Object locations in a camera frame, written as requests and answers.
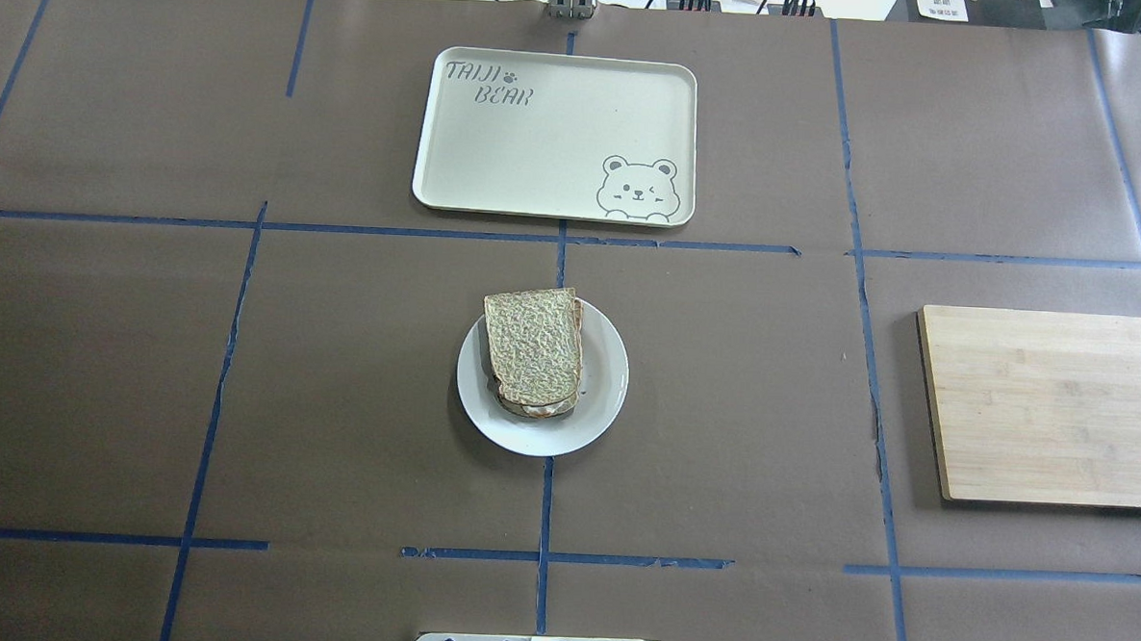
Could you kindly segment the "white round plate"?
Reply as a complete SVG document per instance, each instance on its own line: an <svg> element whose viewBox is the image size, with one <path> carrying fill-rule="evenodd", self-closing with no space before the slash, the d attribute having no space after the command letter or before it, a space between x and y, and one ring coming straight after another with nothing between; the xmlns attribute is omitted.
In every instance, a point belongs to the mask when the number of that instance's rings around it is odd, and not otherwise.
<svg viewBox="0 0 1141 641"><path fill-rule="evenodd" d="M630 378L618 330L594 305L581 301L583 344L580 398L568 414L521 417L497 399L487 352L486 320L479 317L458 352L458 398L469 420L499 448L534 457L561 456L596 443L620 415Z"/></svg>

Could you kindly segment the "cream bear serving tray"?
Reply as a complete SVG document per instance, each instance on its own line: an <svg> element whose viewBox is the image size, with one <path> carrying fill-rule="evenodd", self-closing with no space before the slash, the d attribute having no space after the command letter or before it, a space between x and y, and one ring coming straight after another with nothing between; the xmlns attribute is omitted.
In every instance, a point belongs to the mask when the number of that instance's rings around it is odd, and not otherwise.
<svg viewBox="0 0 1141 641"><path fill-rule="evenodd" d="M680 227L697 202L697 94L675 63L446 48L411 190L451 212Z"/></svg>

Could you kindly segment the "wooden cutting board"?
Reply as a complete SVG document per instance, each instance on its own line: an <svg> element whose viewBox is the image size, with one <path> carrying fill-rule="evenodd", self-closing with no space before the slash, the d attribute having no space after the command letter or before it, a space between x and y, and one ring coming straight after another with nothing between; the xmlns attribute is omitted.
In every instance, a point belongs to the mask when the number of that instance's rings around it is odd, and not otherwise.
<svg viewBox="0 0 1141 641"><path fill-rule="evenodd" d="M925 305L945 500L1141 509L1141 318Z"/></svg>

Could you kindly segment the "black power adapter box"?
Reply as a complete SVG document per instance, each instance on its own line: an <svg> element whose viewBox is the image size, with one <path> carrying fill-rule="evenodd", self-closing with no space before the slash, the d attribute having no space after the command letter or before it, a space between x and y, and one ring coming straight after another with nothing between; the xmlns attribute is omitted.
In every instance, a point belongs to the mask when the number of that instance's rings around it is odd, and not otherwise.
<svg viewBox="0 0 1141 641"><path fill-rule="evenodd" d="M884 21L1046 30L1043 11L1039 0L896 0Z"/></svg>

